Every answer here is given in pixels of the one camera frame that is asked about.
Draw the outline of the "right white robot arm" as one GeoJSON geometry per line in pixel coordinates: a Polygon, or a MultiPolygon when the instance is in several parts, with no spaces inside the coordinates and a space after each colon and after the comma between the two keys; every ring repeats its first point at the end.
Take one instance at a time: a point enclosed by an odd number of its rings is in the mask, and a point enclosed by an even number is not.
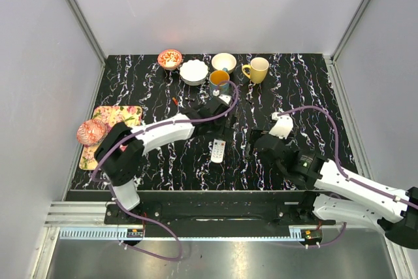
{"type": "Polygon", "coordinates": [[[399,246],[417,249],[416,187],[385,186],[321,154],[292,149],[285,139],[264,130],[251,131],[247,151],[306,192],[297,208],[302,223],[317,219],[353,223],[376,230],[399,246]]]}

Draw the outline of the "white remote control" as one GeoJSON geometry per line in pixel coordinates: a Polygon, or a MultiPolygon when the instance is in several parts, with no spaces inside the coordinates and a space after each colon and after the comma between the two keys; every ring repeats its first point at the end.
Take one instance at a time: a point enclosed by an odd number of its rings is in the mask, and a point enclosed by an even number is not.
{"type": "Polygon", "coordinates": [[[226,142],[224,140],[215,139],[212,145],[211,162],[221,163],[225,153],[226,142]]]}

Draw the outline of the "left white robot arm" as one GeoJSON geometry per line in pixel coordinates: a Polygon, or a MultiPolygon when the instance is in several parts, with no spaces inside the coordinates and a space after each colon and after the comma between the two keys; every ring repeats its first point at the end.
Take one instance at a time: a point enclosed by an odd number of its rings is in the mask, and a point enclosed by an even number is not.
{"type": "Polygon", "coordinates": [[[140,197],[133,179],[144,155],[169,143],[222,132],[233,105],[230,96],[220,95],[204,105],[183,108],[161,122],[140,127],[128,127],[124,122],[115,124],[96,149],[94,158],[121,205],[119,217],[130,224],[141,217],[140,197]]]}

